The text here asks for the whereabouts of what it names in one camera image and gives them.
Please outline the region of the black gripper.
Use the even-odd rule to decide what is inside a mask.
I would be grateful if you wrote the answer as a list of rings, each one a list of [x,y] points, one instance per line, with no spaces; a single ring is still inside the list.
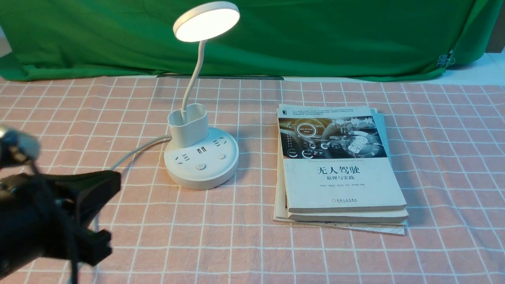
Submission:
[[[120,172],[21,173],[1,179],[1,278],[38,258],[97,266],[112,254],[112,234],[86,228],[121,190]]]

